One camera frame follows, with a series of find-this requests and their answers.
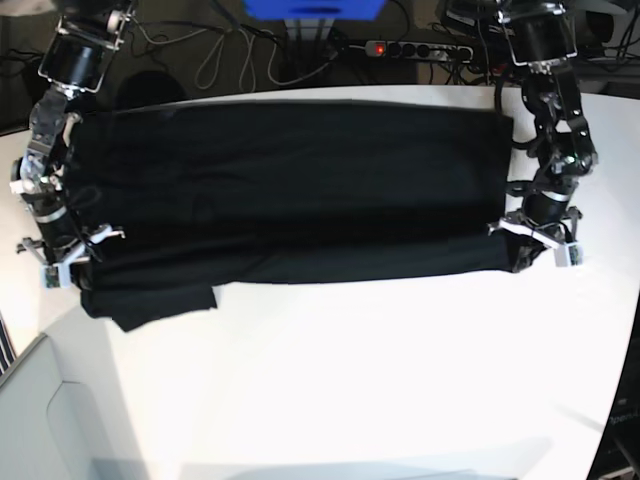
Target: floor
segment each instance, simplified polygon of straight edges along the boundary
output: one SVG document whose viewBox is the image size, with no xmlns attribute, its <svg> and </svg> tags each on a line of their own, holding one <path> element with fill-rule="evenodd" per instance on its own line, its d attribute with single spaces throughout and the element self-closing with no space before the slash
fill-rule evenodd
<svg viewBox="0 0 640 480">
<path fill-rule="evenodd" d="M 411 40 L 442 40 L 438 34 L 428 28 L 429 22 L 436 21 L 435 0 L 400 0 L 410 16 L 412 24 L 406 38 Z M 248 17 L 244 12 L 241 0 L 223 1 L 226 7 L 241 21 L 258 28 L 267 28 L 283 34 L 283 22 L 258 22 Z M 226 26 L 226 22 L 217 15 L 204 0 L 173 2 L 170 0 L 142 1 L 137 10 L 140 22 L 154 22 L 159 20 L 190 20 L 210 25 Z M 45 51 L 51 40 L 53 29 L 57 21 L 55 14 L 45 14 L 34 17 L 4 18 L 0 26 L 0 51 L 9 47 Z M 395 39 L 405 30 L 405 18 L 402 10 L 395 4 L 388 2 L 374 22 L 337 21 L 335 27 L 344 32 L 350 39 Z M 194 29 L 189 27 L 155 26 L 147 27 L 152 38 L 166 39 L 184 36 Z M 224 51 L 220 60 L 220 68 L 215 82 L 209 88 L 201 89 L 195 84 L 194 77 L 203 61 L 209 55 L 219 39 L 216 33 L 203 33 L 189 40 L 162 48 L 154 55 L 135 58 L 144 52 L 147 42 L 138 29 L 132 29 L 127 34 L 127 43 L 117 55 L 107 75 L 100 100 L 109 104 L 122 81 L 127 77 L 145 70 L 166 70 L 183 86 L 189 98 L 202 98 L 241 93 L 239 77 L 246 55 L 247 44 L 244 37 L 238 33 L 225 36 Z M 256 90 L 269 91 L 278 87 L 271 83 L 267 76 L 267 65 L 273 45 L 268 40 L 258 39 L 255 43 L 252 58 L 256 69 Z M 278 76 L 277 65 L 280 63 L 279 52 L 274 61 L 274 76 Z M 200 83 L 209 83 L 214 75 L 214 61 L 209 62 L 202 69 Z M 448 77 L 446 72 L 436 68 L 433 83 L 444 83 Z M 354 73 L 347 65 L 332 65 L 331 71 L 325 75 L 325 85 L 359 85 L 369 83 L 371 77 L 363 73 Z M 375 81 L 382 84 L 415 84 L 428 83 L 429 69 L 423 65 L 418 68 L 415 64 L 406 63 L 393 66 L 381 66 L 375 69 Z M 245 78 L 244 90 L 250 89 L 249 75 Z M 3 105 L 4 115 L 7 112 L 28 112 L 29 98 L 25 94 L 22 79 L 16 77 L 6 80 L 0 79 L 0 104 Z"/>
</svg>

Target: black cable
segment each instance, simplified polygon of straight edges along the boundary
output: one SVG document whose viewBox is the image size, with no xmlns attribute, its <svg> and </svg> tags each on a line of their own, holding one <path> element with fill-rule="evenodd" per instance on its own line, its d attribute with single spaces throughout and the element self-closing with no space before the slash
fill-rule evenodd
<svg viewBox="0 0 640 480">
<path fill-rule="evenodd" d="M 622 60 L 640 60 L 640 55 L 637 55 L 635 53 L 629 53 L 629 52 L 627 52 L 624 57 L 619 57 L 617 54 L 615 56 L 603 55 L 600 52 L 590 52 L 589 50 L 587 51 L 583 50 L 582 52 L 580 52 L 580 57 L 587 60 L 605 59 L 605 60 L 615 60 L 617 62 Z"/>
<path fill-rule="evenodd" d="M 134 49 L 134 44 L 135 44 L 135 40 L 136 40 L 136 36 L 135 33 L 133 32 L 133 30 L 128 30 L 128 33 L 131 34 L 131 41 L 129 42 L 129 53 L 131 54 L 132 58 L 144 58 L 144 57 L 149 57 L 149 59 L 157 66 L 159 66 L 160 68 L 162 68 L 162 70 L 165 73 L 169 73 L 169 66 L 164 63 L 162 60 L 160 60 L 158 57 L 156 57 L 156 55 L 158 53 L 160 53 L 160 51 L 162 51 L 162 49 L 164 47 L 166 47 L 167 45 L 153 45 L 152 43 L 147 42 L 144 50 L 142 51 L 142 53 L 136 53 L 135 49 Z M 156 35 L 153 35 L 152 37 L 150 37 L 151 40 L 154 41 L 163 41 L 163 39 L 169 40 L 169 37 L 167 37 L 165 34 L 163 33 L 159 33 Z"/>
<path fill-rule="evenodd" d="M 2 69 L 5 62 L 9 63 L 21 63 L 22 68 L 15 72 L 10 73 L 0 73 L 0 78 L 2 79 L 11 79 L 18 77 L 22 74 L 22 72 L 34 61 L 38 61 L 42 58 L 42 54 L 36 54 L 35 52 L 29 58 L 20 58 L 14 55 L 0 55 L 0 69 Z"/>
<path fill-rule="evenodd" d="M 27 52 L 24 50 L 18 50 L 17 48 L 10 48 L 5 53 L 0 54 L 0 57 L 11 56 L 12 53 L 15 55 L 23 55 L 23 56 L 26 55 L 28 57 L 42 57 L 44 55 L 44 53 L 42 52 L 36 52 L 36 51 Z"/>
<path fill-rule="evenodd" d="M 640 42 L 640 37 L 636 38 L 635 40 L 633 40 L 631 42 L 628 42 L 625 46 L 618 45 L 617 47 L 604 47 L 604 48 L 605 48 L 605 50 L 618 50 L 619 51 L 619 50 L 622 50 L 625 47 L 629 48 L 629 47 L 631 47 L 633 45 L 636 45 L 639 42 Z"/>
<path fill-rule="evenodd" d="M 445 85 L 449 85 L 451 83 L 451 80 L 453 79 L 454 70 L 453 69 L 451 69 L 451 70 L 447 69 L 447 67 L 445 67 L 441 63 L 436 63 L 436 65 L 438 65 L 441 69 L 443 69 L 445 72 L 447 72 L 449 74 L 449 78 L 447 78 L 447 81 L 444 82 Z"/>
<path fill-rule="evenodd" d="M 484 77 L 480 77 L 480 82 L 476 82 L 473 83 L 475 80 L 478 80 L 477 78 L 474 80 L 467 80 L 462 76 L 462 72 L 464 71 L 464 69 L 467 68 L 467 65 L 460 65 L 460 68 L 458 68 L 458 84 L 462 84 L 462 85 L 482 85 L 482 83 L 484 83 L 486 80 Z"/>
<path fill-rule="evenodd" d="M 264 38 L 273 42 L 285 55 L 287 54 L 286 48 L 284 48 L 284 46 L 280 43 L 280 41 L 282 40 L 281 37 L 263 32 L 262 30 L 252 27 L 251 25 L 247 25 L 246 23 L 241 23 L 240 27 L 242 27 L 243 30 L 251 33 L 252 35 L 255 35 L 256 37 Z"/>
<path fill-rule="evenodd" d="M 618 45 L 619 49 L 616 54 L 618 58 L 624 58 L 627 54 L 627 50 L 629 49 L 629 46 L 631 44 L 631 38 L 633 37 L 633 33 L 638 22 L 638 17 L 640 17 L 640 6 L 636 5 L 633 12 L 633 17 L 631 18 L 629 25 L 627 25 L 627 28 L 625 29 L 620 39 L 620 44 Z"/>
<path fill-rule="evenodd" d="M 486 85 L 486 80 L 484 77 L 477 77 L 465 83 L 465 85 L 473 85 L 473 86 L 478 86 L 482 84 Z"/>
<path fill-rule="evenodd" d="M 478 9 L 478 16 L 479 16 L 480 2 L 478 2 L 477 9 Z M 482 42 L 482 53 L 484 53 L 484 59 L 485 59 L 485 67 L 486 67 L 486 70 L 484 72 L 485 82 L 487 85 L 489 85 L 489 77 L 492 77 L 491 66 L 490 66 L 491 62 L 489 61 L 489 47 L 487 46 L 487 42 L 484 38 L 485 35 L 482 33 L 482 20 L 480 18 L 476 19 L 476 27 L 478 30 L 478 36 L 480 37 L 480 41 Z"/>
<path fill-rule="evenodd" d="M 454 63 L 453 66 L 451 67 L 451 73 L 453 74 L 453 84 L 460 85 L 461 83 L 460 67 L 456 63 Z"/>
<path fill-rule="evenodd" d="M 347 65 L 349 65 L 349 68 L 351 69 L 353 76 L 356 77 L 358 82 L 360 82 L 360 85 L 368 85 L 368 83 L 365 82 L 364 79 L 360 76 L 360 72 L 358 72 L 358 69 L 356 68 L 356 66 L 352 62 L 346 62 L 346 63 Z"/>
<path fill-rule="evenodd" d="M 368 63 L 365 62 L 364 64 L 362 64 L 361 68 L 362 68 L 362 71 L 364 72 L 364 74 L 367 76 L 367 78 L 369 79 L 369 81 L 371 83 L 373 83 L 374 85 L 380 85 L 380 82 L 378 81 L 376 76 L 371 71 L 371 68 L 369 67 Z"/>
<path fill-rule="evenodd" d="M 615 73 L 615 72 L 619 71 L 620 69 L 622 69 L 623 67 L 625 67 L 625 66 L 627 66 L 627 65 L 629 65 L 631 63 L 634 63 L 634 61 L 637 61 L 639 59 L 640 59 L 640 57 L 639 58 L 635 58 L 635 56 L 633 56 L 633 57 L 629 57 L 629 58 L 623 58 L 622 60 L 615 59 L 616 60 L 615 65 L 603 65 L 600 62 L 598 62 L 597 59 L 587 58 L 587 57 L 584 57 L 584 56 L 579 56 L 578 57 L 579 61 L 588 63 L 590 65 L 593 65 L 594 67 L 598 67 L 599 69 L 604 70 L 607 73 Z"/>
<path fill-rule="evenodd" d="M 396 40 L 396 42 L 400 42 L 402 41 L 407 35 L 409 35 L 409 32 L 411 31 L 411 17 L 409 16 L 409 12 L 407 12 L 407 9 L 404 7 L 404 5 L 402 5 L 402 3 L 399 2 L 399 0 L 390 0 L 391 3 L 395 3 L 398 8 L 400 8 L 400 10 L 402 10 L 402 14 L 404 15 L 404 21 L 405 21 L 405 31 L 404 33 L 398 38 L 398 40 Z"/>
<path fill-rule="evenodd" d="M 498 115 L 502 115 L 502 89 L 504 88 L 504 83 L 507 80 L 507 77 L 511 73 L 513 68 L 511 66 L 506 67 L 500 76 L 498 77 L 498 81 L 496 82 L 496 88 L 493 94 L 493 108 Z"/>
<path fill-rule="evenodd" d="M 240 22 L 224 7 L 224 5 L 222 5 L 218 0 L 209 0 L 209 4 L 211 5 L 211 8 L 222 15 L 227 22 L 231 24 L 231 27 L 233 27 L 234 30 L 240 30 Z"/>
<path fill-rule="evenodd" d="M 467 85 L 467 81 L 464 78 L 462 78 L 462 71 L 464 70 L 464 65 L 461 64 L 461 63 L 457 63 L 457 66 L 456 66 L 456 64 L 454 63 L 454 68 L 455 68 L 455 71 L 456 71 L 456 76 L 455 76 L 456 83 L 455 84 L 456 85 Z"/>
</svg>

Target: white table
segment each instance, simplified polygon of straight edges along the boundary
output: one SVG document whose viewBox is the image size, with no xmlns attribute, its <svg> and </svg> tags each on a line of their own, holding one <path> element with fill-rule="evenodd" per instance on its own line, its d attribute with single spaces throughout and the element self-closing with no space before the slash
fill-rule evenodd
<svg viewBox="0 0 640 480">
<path fill-rule="evenodd" d="M 307 98 L 489 109 L 492 89 L 334 88 L 211 101 Z M 217 291 L 217 311 L 124 334 L 89 319 L 75 292 L 38 287 L 35 260 L 13 254 L 35 227 L 5 186 L 0 310 L 19 350 L 37 331 L 51 336 L 64 379 L 89 387 L 112 444 L 108 460 L 127 478 L 463 471 L 447 478 L 583 480 L 640 289 L 640 103 L 583 101 L 600 165 L 574 199 L 585 214 L 581 268 L 557 269 L 547 252 L 519 275 L 232 284 Z M 532 135 L 519 91 L 507 90 L 504 103 L 516 138 Z M 24 135 L 0 139 L 5 172 L 25 144 Z M 518 155 L 510 174 L 531 178 L 535 168 Z"/>
</svg>

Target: folded black fabric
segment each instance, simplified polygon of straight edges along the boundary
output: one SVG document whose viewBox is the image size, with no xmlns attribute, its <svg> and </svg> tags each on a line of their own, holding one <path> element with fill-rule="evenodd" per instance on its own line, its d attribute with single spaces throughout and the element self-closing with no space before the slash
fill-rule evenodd
<svg viewBox="0 0 640 480">
<path fill-rule="evenodd" d="M 83 223 L 123 227 L 82 304 L 124 330 L 215 307 L 212 285 L 511 270 L 512 121 L 398 104 L 234 103 L 99 114 L 65 182 Z"/>
</svg>

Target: wire bundle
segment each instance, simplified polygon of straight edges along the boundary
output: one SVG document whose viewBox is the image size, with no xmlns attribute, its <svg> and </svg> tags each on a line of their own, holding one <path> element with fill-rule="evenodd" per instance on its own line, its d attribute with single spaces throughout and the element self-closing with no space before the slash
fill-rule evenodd
<svg viewBox="0 0 640 480">
<path fill-rule="evenodd" d="M 627 55 L 629 54 L 628 53 L 629 47 L 632 45 L 635 45 L 640 41 L 640 37 L 636 38 L 635 40 L 631 40 L 633 38 L 633 33 L 635 32 L 635 29 L 636 29 L 636 24 L 638 23 L 638 17 L 640 17 L 640 6 L 636 6 L 636 8 L 634 9 L 633 17 L 631 17 L 631 22 L 629 22 L 629 25 L 627 26 L 624 33 L 622 34 L 622 38 L 620 39 L 620 44 L 618 45 L 618 47 L 615 48 L 615 50 L 617 50 L 617 53 L 616 53 L 617 59 L 622 60 L 626 58 Z"/>
<path fill-rule="evenodd" d="M 482 83 L 485 83 L 486 85 L 490 85 L 491 83 L 493 83 L 493 76 L 491 75 L 491 71 L 490 71 L 490 66 L 489 66 L 489 50 L 487 47 L 487 43 L 484 40 L 484 36 L 482 35 L 482 31 L 480 30 L 480 22 L 477 21 L 477 25 L 478 25 L 478 33 L 480 33 L 481 39 L 482 39 L 482 45 L 484 48 L 484 56 L 485 56 L 485 63 L 486 63 L 486 70 L 475 70 L 471 65 L 467 65 L 467 64 L 463 64 L 460 63 L 457 60 L 454 60 L 453 62 L 451 62 L 451 68 L 448 68 L 447 66 L 443 65 L 441 62 L 436 63 L 436 65 L 438 65 L 440 68 L 442 68 L 445 72 L 447 72 L 449 74 L 449 77 L 447 78 L 445 85 L 449 85 L 451 83 L 453 83 L 453 85 L 481 85 Z M 440 35 L 444 35 L 445 37 L 449 38 L 451 41 L 454 42 L 454 44 L 456 45 L 463 45 L 460 42 L 460 38 L 458 36 L 456 36 L 448 27 L 446 27 L 445 25 L 442 25 L 441 23 L 438 22 L 433 22 L 429 24 L 429 27 L 431 28 L 431 30 L 433 30 L 434 32 L 440 34 Z M 433 83 L 433 63 L 430 64 L 430 74 L 429 74 L 429 84 L 431 85 Z M 466 80 L 463 76 L 462 73 L 464 72 L 464 70 L 467 69 L 469 70 L 469 72 L 471 72 L 474 75 L 482 75 L 482 77 L 476 78 L 474 80 Z"/>
<path fill-rule="evenodd" d="M 303 75 L 294 80 L 281 82 L 274 78 L 272 74 L 272 66 L 273 66 L 273 61 L 275 59 L 278 49 L 285 51 L 285 48 L 283 47 L 280 39 L 271 30 L 264 30 L 264 29 L 259 30 L 246 24 L 239 24 L 240 29 L 236 30 L 233 28 L 224 29 L 218 26 L 207 26 L 207 25 L 196 24 L 192 22 L 179 22 L 179 21 L 138 22 L 135 19 L 134 19 L 134 22 L 138 27 L 138 29 L 140 30 L 140 32 L 142 33 L 142 35 L 144 36 L 147 43 L 150 45 L 154 45 L 156 47 L 165 47 L 168 45 L 173 45 L 185 40 L 189 40 L 198 35 L 202 35 L 203 33 L 206 33 L 206 32 L 215 32 L 220 34 L 220 37 L 218 37 L 218 39 L 215 41 L 215 43 L 213 44 L 213 47 L 211 48 L 207 56 L 204 58 L 204 60 L 196 70 L 196 74 L 194 76 L 193 82 L 196 88 L 198 88 L 199 90 L 208 90 L 215 84 L 216 80 L 218 79 L 218 74 L 220 73 L 220 63 L 222 60 L 226 39 L 230 35 L 234 34 L 236 31 L 238 31 L 243 36 L 246 43 L 246 47 L 247 47 L 246 57 L 242 66 L 242 70 L 240 72 L 240 76 L 238 78 L 238 89 L 242 93 L 253 93 L 256 91 L 256 88 L 257 88 L 256 70 L 255 70 L 255 65 L 253 63 L 253 50 L 254 50 L 256 38 L 267 39 L 273 43 L 273 50 L 271 51 L 271 57 L 269 58 L 269 64 L 267 66 L 267 76 L 269 77 L 269 80 L 271 81 L 271 83 L 281 87 L 295 85 L 297 83 L 308 80 L 309 78 L 325 70 L 331 64 L 331 62 L 335 60 L 335 58 L 337 57 L 337 53 L 335 53 L 329 58 L 329 60 L 326 63 L 324 63 L 317 69 L 313 70 L 312 72 L 307 73 L 306 75 Z M 198 30 L 191 32 L 187 35 L 184 35 L 182 37 L 159 41 L 157 40 L 157 38 L 149 35 L 147 30 L 144 28 L 144 25 L 152 25 L 152 24 L 190 26 L 190 27 L 198 28 Z M 203 78 L 204 71 L 212 61 L 214 62 L 213 74 L 208 80 L 205 80 Z M 245 88 L 245 85 L 246 85 L 245 78 L 246 78 L 247 72 L 249 72 L 251 75 L 249 88 Z"/>
</svg>

